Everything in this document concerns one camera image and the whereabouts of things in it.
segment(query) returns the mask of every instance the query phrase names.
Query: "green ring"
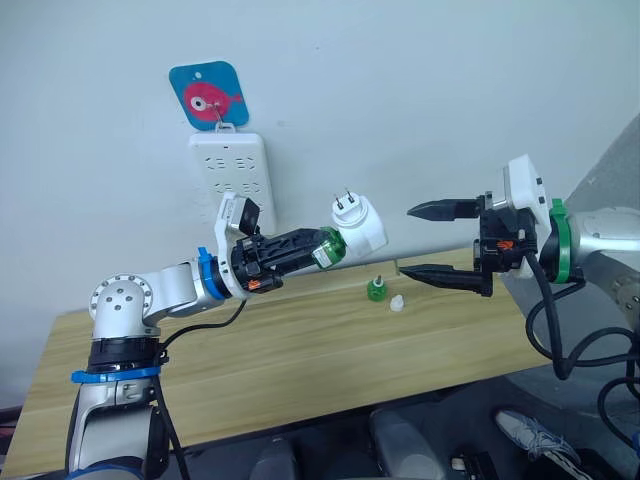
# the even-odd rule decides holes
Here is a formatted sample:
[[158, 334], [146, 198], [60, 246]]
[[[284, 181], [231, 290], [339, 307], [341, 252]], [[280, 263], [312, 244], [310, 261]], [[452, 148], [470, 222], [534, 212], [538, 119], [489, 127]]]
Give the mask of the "green ring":
[[567, 223], [567, 207], [560, 198], [552, 200], [549, 216], [558, 227], [558, 274], [553, 283], [567, 283], [571, 272], [571, 230]]

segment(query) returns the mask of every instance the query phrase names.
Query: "white plug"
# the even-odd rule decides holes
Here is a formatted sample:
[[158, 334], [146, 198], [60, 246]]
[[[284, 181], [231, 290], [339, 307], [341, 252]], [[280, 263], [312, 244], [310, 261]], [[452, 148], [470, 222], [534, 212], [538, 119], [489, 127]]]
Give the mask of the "white plug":
[[347, 191], [336, 198], [332, 209], [340, 235], [356, 256], [369, 255], [388, 243], [378, 212], [364, 195]]

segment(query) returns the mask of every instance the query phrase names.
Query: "sticker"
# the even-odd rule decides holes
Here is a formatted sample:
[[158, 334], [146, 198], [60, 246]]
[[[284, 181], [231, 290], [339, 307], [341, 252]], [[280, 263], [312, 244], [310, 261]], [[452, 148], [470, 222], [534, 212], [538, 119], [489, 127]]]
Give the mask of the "sticker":
[[329, 260], [329, 257], [327, 256], [327, 253], [324, 251], [324, 248], [322, 248], [322, 247], [316, 248], [311, 253], [311, 255], [313, 255], [313, 258], [316, 259], [316, 262], [318, 263], [318, 265], [321, 268], [327, 268], [327, 267], [330, 267], [331, 265], [333, 265], [331, 260]]
[[249, 121], [238, 75], [227, 62], [173, 67], [169, 81], [189, 123], [198, 130], [213, 130], [218, 114], [235, 126]]

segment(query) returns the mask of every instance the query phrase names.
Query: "power strip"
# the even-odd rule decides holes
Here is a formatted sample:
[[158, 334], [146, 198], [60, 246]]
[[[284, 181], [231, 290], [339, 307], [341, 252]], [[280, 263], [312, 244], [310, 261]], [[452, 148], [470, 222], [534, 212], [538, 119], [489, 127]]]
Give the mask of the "power strip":
[[196, 133], [189, 149], [202, 167], [216, 203], [225, 192], [249, 197], [260, 207], [261, 233], [276, 233], [276, 215], [262, 137], [255, 133]]

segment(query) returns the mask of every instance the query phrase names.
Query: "small bottle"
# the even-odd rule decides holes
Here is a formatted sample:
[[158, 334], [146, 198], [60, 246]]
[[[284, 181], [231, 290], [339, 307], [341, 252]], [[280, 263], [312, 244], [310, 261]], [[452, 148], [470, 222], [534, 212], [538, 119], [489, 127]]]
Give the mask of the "small bottle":
[[374, 302], [381, 302], [387, 296], [387, 286], [382, 280], [382, 275], [378, 275], [378, 278], [371, 280], [367, 284], [367, 296], [369, 300]]

